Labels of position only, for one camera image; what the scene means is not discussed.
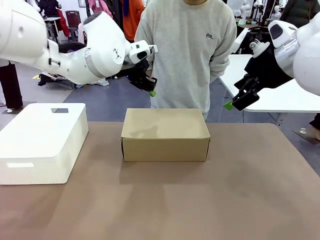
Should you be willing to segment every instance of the brown cardboard box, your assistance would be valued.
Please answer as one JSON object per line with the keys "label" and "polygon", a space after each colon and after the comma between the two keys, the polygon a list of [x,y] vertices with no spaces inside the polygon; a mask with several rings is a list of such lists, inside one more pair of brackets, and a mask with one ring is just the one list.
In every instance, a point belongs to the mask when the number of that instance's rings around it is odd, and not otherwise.
{"label": "brown cardboard box", "polygon": [[210,134],[199,109],[128,108],[121,134],[126,162],[203,162]]}

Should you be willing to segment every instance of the orange jacket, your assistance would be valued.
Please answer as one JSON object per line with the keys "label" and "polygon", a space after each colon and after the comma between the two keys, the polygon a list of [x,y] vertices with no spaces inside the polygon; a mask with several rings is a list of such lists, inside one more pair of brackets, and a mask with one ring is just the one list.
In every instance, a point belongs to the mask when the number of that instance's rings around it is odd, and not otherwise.
{"label": "orange jacket", "polygon": [[[142,12],[145,10],[145,7],[142,3],[142,0],[129,0],[129,14],[124,16],[123,14],[123,29],[126,39],[130,41],[135,40],[136,31],[140,23],[140,18]],[[122,3],[122,12],[124,8],[124,0],[121,0]]]}

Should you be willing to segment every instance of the gray sweatshirt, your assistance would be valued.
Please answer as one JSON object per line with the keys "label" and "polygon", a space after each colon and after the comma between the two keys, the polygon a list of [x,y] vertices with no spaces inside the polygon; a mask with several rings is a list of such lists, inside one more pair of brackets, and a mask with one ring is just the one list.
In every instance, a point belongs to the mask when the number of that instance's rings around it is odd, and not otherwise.
{"label": "gray sweatshirt", "polygon": [[144,10],[135,40],[157,45],[153,76],[158,78],[153,108],[210,109],[209,84],[229,65],[237,27],[221,0],[188,5],[184,0],[152,0]]}

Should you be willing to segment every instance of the table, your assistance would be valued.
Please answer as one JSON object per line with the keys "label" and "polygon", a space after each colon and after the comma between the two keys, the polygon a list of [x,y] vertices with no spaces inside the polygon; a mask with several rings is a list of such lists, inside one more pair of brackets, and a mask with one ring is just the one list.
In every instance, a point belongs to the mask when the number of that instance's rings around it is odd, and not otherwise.
{"label": "table", "polygon": [[273,124],[208,124],[206,162],[123,162],[90,122],[64,185],[0,186],[3,240],[318,240],[320,179]]}
{"label": "table", "polygon": [[46,24],[52,24],[52,23],[50,23],[50,22],[54,22],[54,27],[55,27],[55,30],[56,30],[56,41],[57,41],[57,43],[58,44],[60,44],[61,42],[60,42],[60,39],[59,39],[59,31],[58,31],[58,28],[57,28],[57,23],[56,23],[56,20],[59,20],[59,19],[61,19],[61,17],[47,17],[46,19],[43,19],[44,20],[44,22],[46,23]]}
{"label": "table", "polygon": [[[245,67],[251,57],[250,54],[229,56],[230,65],[220,80],[233,97],[239,92],[234,84],[246,74]],[[283,124],[286,113],[320,113],[320,97],[301,88],[294,79],[276,89],[264,88],[258,95],[259,101],[244,110],[281,113],[276,120],[278,126]]]}

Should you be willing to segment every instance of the pink jacket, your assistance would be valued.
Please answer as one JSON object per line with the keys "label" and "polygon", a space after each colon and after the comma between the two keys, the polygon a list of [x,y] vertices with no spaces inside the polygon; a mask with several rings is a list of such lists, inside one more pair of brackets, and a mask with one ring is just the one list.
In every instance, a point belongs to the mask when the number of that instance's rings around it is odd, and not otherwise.
{"label": "pink jacket", "polygon": [[112,13],[109,11],[109,8],[104,0],[88,0],[88,3],[89,3],[89,7],[92,9],[94,13],[103,11],[103,12],[106,12],[113,19]]}

